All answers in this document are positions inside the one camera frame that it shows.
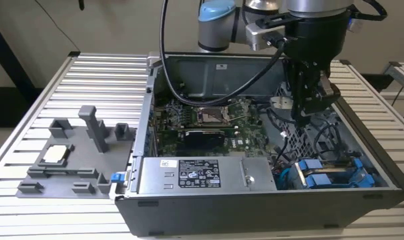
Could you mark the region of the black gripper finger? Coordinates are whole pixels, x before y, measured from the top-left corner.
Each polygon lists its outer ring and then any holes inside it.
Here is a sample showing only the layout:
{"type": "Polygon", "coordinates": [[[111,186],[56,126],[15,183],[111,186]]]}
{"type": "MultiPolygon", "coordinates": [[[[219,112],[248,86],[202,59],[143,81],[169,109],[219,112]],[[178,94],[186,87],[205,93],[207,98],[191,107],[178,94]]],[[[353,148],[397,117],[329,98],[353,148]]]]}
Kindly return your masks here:
{"type": "Polygon", "coordinates": [[[297,127],[305,127],[309,123],[309,117],[302,115],[305,107],[305,98],[308,97],[306,84],[309,80],[309,71],[306,65],[290,60],[290,91],[293,97],[292,118],[297,127]]]}
{"type": "Polygon", "coordinates": [[[330,82],[330,66],[317,64],[306,70],[305,114],[322,112],[339,99],[341,92],[330,82]]]}

